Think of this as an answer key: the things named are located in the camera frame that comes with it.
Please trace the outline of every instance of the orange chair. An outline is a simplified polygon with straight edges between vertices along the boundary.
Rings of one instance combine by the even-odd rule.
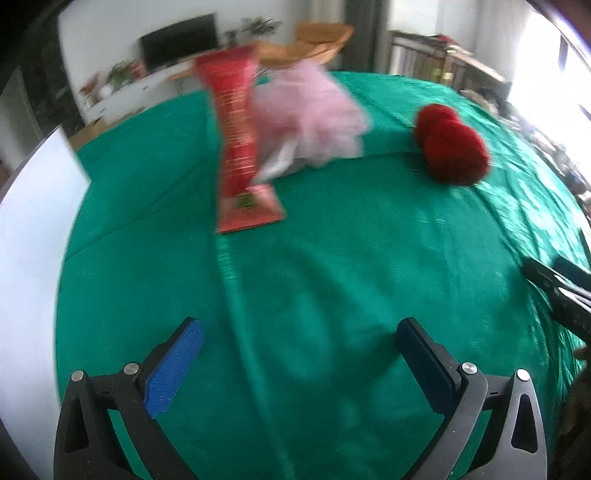
[[[291,67],[303,59],[325,64],[331,61],[351,38],[355,29],[339,23],[298,23],[295,42],[286,47],[263,40],[255,42],[261,66],[269,69]]]

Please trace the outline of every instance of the white cabinet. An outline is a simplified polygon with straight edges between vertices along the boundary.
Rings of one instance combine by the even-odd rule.
[[[171,98],[200,88],[193,76],[166,81],[169,76],[190,68],[190,63],[180,63],[162,69],[130,85],[113,92],[96,105],[82,110],[86,124],[103,118],[108,124],[140,109],[148,109]]]

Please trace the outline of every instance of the red yarn ball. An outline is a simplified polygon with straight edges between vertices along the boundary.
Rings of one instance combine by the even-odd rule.
[[[431,175],[441,183],[473,185],[488,173],[486,144],[473,128],[458,121],[442,120],[425,142]]]
[[[414,129],[414,138],[421,147],[425,145],[425,140],[429,136],[429,133],[431,133],[431,130],[441,120],[460,121],[460,118],[453,108],[439,103],[432,103],[419,111],[417,115],[417,126]]]

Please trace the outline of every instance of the green tablecloth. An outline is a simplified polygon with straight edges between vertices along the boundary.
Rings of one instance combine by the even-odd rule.
[[[441,422],[392,340],[406,316],[486,373],[528,369],[549,435],[578,372],[577,340],[519,272],[528,255],[586,265],[566,188],[446,87],[337,78],[372,120],[366,155],[277,180],[288,218],[273,225],[214,235],[220,140],[204,93],[80,151],[92,185],[61,280],[60,391],[72,370],[115,372],[201,319],[206,343],[158,420],[202,480],[400,478]],[[478,185],[427,175],[411,127],[432,102],[486,139]]]

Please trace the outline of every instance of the window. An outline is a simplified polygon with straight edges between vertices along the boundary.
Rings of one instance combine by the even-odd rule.
[[[561,35],[540,14],[532,14],[519,44],[517,71],[509,94],[528,121],[564,145],[567,155],[591,179],[591,73],[576,52],[567,51],[560,68]]]

